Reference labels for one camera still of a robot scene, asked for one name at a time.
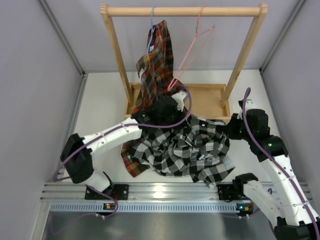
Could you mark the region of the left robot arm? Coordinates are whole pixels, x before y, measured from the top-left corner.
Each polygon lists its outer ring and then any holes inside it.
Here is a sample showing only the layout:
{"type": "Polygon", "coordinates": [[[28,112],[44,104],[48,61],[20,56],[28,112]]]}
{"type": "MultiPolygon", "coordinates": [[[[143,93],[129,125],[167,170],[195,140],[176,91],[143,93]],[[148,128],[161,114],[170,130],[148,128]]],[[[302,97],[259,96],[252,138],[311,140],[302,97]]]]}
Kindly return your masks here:
{"type": "Polygon", "coordinates": [[[72,183],[93,187],[101,199],[109,199],[113,195],[114,184],[106,173],[94,169],[93,161],[117,146],[141,138],[143,134],[181,125],[187,119],[184,115],[187,97],[185,91],[161,96],[148,109],[133,113],[113,127],[91,135],[74,133],[69,136],[60,160],[72,183]]]}

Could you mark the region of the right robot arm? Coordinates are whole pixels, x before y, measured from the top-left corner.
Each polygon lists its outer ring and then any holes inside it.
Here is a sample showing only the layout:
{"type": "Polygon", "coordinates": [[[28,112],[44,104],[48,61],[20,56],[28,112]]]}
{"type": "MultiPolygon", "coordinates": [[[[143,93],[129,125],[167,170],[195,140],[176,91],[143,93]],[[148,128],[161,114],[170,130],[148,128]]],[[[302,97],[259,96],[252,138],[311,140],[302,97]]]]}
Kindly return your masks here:
{"type": "Polygon", "coordinates": [[[241,111],[227,124],[227,136],[244,140],[259,164],[268,174],[273,190],[264,189],[253,173],[243,173],[233,181],[233,194],[253,201],[268,219],[278,240],[318,240],[320,215],[311,206],[293,171],[289,152],[283,140],[270,133],[269,117],[250,99],[240,100],[241,111]]]}

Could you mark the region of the black white checkered shirt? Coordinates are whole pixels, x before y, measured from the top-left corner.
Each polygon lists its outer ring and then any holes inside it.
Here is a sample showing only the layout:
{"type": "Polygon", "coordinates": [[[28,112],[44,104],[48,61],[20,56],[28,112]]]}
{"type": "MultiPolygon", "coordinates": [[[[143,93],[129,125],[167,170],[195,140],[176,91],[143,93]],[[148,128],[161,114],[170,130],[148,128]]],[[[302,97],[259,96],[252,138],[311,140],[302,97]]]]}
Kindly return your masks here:
{"type": "Polygon", "coordinates": [[[121,157],[132,177],[150,169],[164,177],[190,176],[193,182],[215,187],[234,169],[230,141],[222,120],[190,115],[175,128],[151,129],[123,144],[121,157]]]}

